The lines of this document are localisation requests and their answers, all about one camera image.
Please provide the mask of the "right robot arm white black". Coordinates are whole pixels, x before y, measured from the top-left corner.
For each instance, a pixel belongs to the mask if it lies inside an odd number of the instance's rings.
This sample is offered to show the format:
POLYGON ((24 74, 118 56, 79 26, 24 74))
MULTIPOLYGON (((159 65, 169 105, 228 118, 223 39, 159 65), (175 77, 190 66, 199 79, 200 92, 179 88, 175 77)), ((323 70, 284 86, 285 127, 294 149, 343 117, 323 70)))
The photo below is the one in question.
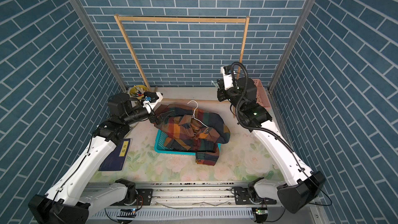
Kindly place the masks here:
POLYGON ((273 199, 292 214, 297 213, 322 192, 326 178, 312 170, 280 133, 265 107, 257 103, 257 87, 240 62, 223 66, 217 80, 219 101, 229 101, 235 108, 238 124, 254 134, 265 146, 282 173, 284 182, 272 184, 264 178, 249 186, 253 198, 273 199))

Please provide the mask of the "plaid long-sleeve shirt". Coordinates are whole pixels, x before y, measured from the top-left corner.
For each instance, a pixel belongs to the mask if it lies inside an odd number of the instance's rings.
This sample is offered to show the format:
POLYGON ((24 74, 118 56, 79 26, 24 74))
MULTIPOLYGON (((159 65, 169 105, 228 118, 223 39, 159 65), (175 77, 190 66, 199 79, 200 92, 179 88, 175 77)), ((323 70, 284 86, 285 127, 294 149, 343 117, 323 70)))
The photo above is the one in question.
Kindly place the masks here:
MULTIPOLYGON (((180 141, 205 139, 215 143, 226 144, 230 141, 231 132, 217 113, 181 104, 161 105, 155 113, 168 112, 167 123, 155 126, 170 138, 180 141)), ((197 152, 197 164, 215 166, 220 157, 216 148, 213 152, 197 152)))

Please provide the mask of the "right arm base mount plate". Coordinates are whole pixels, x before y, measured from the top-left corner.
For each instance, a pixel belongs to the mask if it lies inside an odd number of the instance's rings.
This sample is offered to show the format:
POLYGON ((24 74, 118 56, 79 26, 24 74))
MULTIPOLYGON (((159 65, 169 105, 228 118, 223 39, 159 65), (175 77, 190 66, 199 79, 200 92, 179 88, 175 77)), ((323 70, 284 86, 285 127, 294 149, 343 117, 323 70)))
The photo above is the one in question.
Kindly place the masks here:
POLYGON ((234 196, 236 205, 275 205, 277 201, 270 198, 260 198, 253 188, 233 187, 230 192, 234 196))

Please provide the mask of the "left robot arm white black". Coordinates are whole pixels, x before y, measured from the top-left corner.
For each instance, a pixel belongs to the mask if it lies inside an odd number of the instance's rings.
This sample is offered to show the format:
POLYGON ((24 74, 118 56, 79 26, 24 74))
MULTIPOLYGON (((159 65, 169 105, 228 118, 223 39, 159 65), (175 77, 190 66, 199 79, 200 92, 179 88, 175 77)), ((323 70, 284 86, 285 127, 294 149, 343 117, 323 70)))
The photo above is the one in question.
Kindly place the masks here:
POLYGON ((84 224, 89 217, 115 203, 133 205, 138 202, 135 183, 118 179, 93 194, 82 193, 105 159, 123 143, 131 125, 155 121, 155 107, 163 100, 160 92, 145 92, 141 100, 127 93, 108 100, 110 117, 91 135, 88 146, 68 171, 42 196, 35 195, 28 207, 40 224, 84 224))

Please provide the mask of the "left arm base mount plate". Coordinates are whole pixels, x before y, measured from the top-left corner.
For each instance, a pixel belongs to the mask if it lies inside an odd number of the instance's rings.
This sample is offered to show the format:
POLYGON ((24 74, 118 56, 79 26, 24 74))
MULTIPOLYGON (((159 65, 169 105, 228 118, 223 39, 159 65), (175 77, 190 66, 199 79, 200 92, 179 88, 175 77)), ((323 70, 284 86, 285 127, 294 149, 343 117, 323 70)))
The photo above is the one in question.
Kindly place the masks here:
POLYGON ((112 206, 149 206, 151 204, 153 189, 136 189, 132 199, 122 200, 112 206))

